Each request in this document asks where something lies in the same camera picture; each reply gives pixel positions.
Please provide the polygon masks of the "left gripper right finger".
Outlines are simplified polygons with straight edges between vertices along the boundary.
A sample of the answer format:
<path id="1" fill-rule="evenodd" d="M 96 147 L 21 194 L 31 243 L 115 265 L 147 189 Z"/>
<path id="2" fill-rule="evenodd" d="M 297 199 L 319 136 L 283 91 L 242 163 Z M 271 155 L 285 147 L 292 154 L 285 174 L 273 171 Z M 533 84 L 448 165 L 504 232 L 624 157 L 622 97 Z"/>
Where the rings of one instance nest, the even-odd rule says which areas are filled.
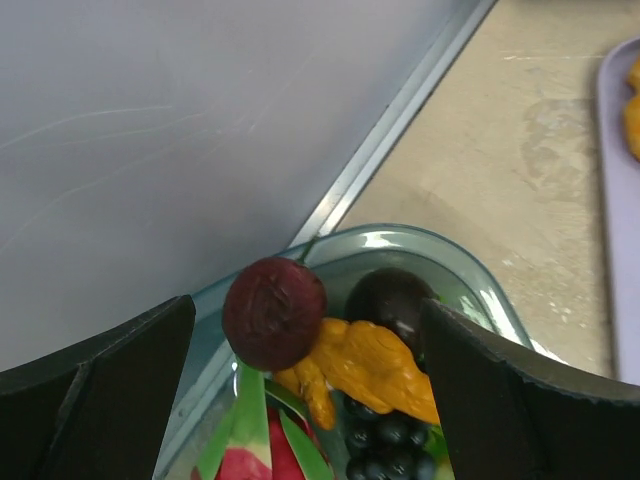
<path id="1" fill-rule="evenodd" d="M 639 388 L 552 360 L 428 299 L 427 374 L 458 479 L 636 479 Z"/>

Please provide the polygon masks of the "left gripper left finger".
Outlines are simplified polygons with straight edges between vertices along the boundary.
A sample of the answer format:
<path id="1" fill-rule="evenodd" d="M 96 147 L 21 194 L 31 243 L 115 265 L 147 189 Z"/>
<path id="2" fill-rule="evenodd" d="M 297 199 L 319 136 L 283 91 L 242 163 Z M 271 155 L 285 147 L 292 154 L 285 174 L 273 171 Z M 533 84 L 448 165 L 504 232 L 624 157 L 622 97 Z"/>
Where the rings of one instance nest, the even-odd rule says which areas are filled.
<path id="1" fill-rule="evenodd" d="M 188 295 L 1 374 L 4 479 L 152 477 L 195 324 Z"/>

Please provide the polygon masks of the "yellow ginger root toy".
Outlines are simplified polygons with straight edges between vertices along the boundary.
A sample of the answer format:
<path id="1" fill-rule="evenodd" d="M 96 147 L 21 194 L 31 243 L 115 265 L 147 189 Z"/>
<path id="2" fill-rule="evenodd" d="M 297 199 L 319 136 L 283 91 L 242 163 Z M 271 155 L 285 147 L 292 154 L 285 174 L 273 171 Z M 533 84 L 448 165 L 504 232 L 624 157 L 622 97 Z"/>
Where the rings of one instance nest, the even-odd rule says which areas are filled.
<path id="1" fill-rule="evenodd" d="M 411 350 L 391 330 L 368 321 L 322 320 L 310 354 L 274 380 L 304 401 L 317 426 L 336 425 L 329 390 L 339 390 L 378 414 L 398 410 L 438 425 L 428 376 Z"/>

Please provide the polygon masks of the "dark red plum toy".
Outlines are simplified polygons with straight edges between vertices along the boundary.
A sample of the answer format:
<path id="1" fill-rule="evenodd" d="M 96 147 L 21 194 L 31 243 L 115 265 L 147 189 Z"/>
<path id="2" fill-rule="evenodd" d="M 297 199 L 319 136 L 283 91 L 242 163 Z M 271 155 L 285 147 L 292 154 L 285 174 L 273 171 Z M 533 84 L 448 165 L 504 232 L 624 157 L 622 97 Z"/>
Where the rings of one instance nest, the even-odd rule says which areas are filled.
<path id="1" fill-rule="evenodd" d="M 438 299 L 438 295 L 420 277 L 395 267 L 380 268 L 356 283 L 347 297 L 344 318 L 391 330 L 419 359 L 423 355 L 420 311 L 425 299 Z"/>

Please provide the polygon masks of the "dark red apple toy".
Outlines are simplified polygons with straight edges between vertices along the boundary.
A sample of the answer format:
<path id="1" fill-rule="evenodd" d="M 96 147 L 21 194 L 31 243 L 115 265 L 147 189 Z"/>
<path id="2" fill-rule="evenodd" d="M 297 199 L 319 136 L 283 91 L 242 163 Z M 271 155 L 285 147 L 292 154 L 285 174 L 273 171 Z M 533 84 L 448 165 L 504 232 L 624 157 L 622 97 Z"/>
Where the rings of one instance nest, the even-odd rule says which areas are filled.
<path id="1" fill-rule="evenodd" d="M 242 270 L 229 288 L 222 329 L 231 349 L 263 372 L 288 369 L 306 357 L 327 313 L 322 281 L 307 266 L 314 243 L 295 259 L 272 256 Z"/>

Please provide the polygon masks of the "dark blueberry bunch toy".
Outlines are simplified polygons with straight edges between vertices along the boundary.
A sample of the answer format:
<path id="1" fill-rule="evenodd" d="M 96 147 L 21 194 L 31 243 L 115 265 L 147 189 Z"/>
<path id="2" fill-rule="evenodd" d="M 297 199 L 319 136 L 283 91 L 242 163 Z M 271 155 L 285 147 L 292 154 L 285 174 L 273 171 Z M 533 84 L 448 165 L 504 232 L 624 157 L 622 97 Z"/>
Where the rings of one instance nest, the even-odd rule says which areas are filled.
<path id="1" fill-rule="evenodd" d="M 403 412 L 379 414 L 345 395 L 344 443 L 349 480 L 433 480 L 436 460 L 426 451 L 432 425 Z"/>

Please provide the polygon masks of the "teal fruit tray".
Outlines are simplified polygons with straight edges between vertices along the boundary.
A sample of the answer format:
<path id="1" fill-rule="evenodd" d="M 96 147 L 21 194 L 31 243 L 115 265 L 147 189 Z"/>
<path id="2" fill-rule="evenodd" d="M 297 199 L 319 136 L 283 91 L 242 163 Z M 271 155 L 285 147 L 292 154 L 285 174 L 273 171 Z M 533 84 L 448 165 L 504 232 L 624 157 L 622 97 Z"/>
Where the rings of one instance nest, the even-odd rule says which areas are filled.
<path id="1" fill-rule="evenodd" d="M 533 346 L 505 292 L 469 251 L 435 232 L 397 224 L 343 230 L 284 251 L 305 258 L 324 283 L 328 312 L 339 316 L 365 274 L 398 267 L 421 277 L 449 307 L 527 348 Z M 221 311 L 234 278 L 194 294 L 196 324 L 154 478 L 186 479 L 214 427 L 235 397 L 235 355 L 221 328 Z"/>

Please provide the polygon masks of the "pink dragon fruit toy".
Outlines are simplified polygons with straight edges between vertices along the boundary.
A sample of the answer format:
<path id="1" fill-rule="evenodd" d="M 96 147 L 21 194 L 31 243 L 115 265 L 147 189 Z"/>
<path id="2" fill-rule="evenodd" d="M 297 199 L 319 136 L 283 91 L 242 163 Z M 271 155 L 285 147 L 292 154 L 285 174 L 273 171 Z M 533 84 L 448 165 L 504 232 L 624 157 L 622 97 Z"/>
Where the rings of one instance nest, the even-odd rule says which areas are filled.
<path id="1" fill-rule="evenodd" d="M 333 479 L 302 401 L 244 363 L 236 396 L 191 471 L 192 479 Z"/>

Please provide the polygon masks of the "lavender cutting board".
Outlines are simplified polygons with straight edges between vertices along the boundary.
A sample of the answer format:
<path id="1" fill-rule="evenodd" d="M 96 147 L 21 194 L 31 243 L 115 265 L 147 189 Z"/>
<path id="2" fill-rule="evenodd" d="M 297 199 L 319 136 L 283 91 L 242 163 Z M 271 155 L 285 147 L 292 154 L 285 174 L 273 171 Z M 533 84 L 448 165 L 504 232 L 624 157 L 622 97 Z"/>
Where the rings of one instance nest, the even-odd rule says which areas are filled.
<path id="1" fill-rule="evenodd" d="M 639 162 L 627 147 L 623 109 L 633 96 L 627 74 L 638 58 L 637 37 L 620 43 L 596 80 L 615 372 L 630 384 L 639 383 Z"/>

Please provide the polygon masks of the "orange bundt cake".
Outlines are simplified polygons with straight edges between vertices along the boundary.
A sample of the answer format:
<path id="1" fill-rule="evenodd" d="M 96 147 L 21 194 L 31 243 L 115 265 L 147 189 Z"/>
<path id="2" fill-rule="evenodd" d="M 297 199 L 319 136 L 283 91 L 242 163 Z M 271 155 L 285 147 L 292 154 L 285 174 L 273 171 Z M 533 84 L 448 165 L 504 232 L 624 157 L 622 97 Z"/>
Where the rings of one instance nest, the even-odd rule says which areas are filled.
<path id="1" fill-rule="evenodd" d="M 623 121 L 626 141 L 633 157 L 640 160 L 640 59 L 637 58 L 631 66 L 627 83 L 633 90 L 632 98 L 627 102 L 623 111 Z"/>

